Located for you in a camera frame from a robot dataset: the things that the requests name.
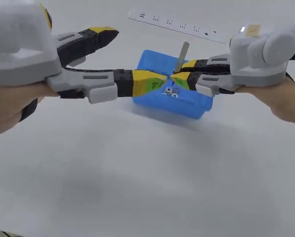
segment black strap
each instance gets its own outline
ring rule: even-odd
[[[38,105],[38,99],[33,100],[29,105],[27,105],[23,110],[22,110],[22,115],[21,115],[21,119],[19,122],[25,120],[26,118],[28,118],[30,115],[32,115]]]

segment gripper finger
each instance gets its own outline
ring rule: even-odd
[[[48,85],[64,99],[87,97],[91,104],[136,97],[159,89],[167,77],[145,70],[63,69],[60,75],[47,78]]]

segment sticker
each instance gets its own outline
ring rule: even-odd
[[[177,78],[177,77],[172,77],[172,80],[179,86],[189,90],[189,86],[188,86],[188,83],[186,80],[183,80],[183,79],[180,79],[180,78]]]
[[[134,81],[133,97],[141,96],[158,90],[164,85],[164,80],[160,78],[146,78],[144,80]]]
[[[261,25],[249,25],[246,29],[247,37],[259,37]]]

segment socket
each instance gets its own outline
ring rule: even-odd
[[[217,31],[206,30],[201,26],[185,23],[180,20],[174,20],[173,18],[148,12],[143,9],[132,8],[128,13],[128,18],[202,39],[225,43],[225,37],[222,34],[217,33]]]

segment screw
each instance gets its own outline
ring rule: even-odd
[[[164,93],[166,95],[171,95],[173,93],[173,89],[170,87],[165,88]]]

